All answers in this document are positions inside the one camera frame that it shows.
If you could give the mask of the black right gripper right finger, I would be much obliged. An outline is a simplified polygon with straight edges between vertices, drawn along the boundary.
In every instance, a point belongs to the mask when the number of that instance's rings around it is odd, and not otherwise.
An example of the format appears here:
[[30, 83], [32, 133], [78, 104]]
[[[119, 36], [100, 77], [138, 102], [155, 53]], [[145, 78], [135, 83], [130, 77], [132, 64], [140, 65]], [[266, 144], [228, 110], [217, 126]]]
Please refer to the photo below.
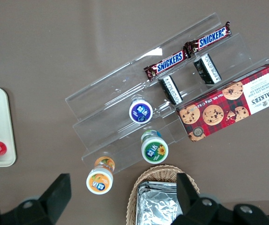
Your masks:
[[177, 174], [178, 225], [232, 225], [232, 211], [209, 197], [200, 197], [185, 173]]

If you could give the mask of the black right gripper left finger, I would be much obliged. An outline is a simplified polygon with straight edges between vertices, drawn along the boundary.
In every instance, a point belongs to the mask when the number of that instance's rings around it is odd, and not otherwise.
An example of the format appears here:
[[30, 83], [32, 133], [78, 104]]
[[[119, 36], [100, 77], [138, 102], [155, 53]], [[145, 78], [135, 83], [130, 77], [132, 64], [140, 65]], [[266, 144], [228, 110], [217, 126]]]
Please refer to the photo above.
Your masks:
[[54, 225], [71, 199], [70, 174], [62, 173], [38, 198], [29, 199], [15, 209], [18, 225]]

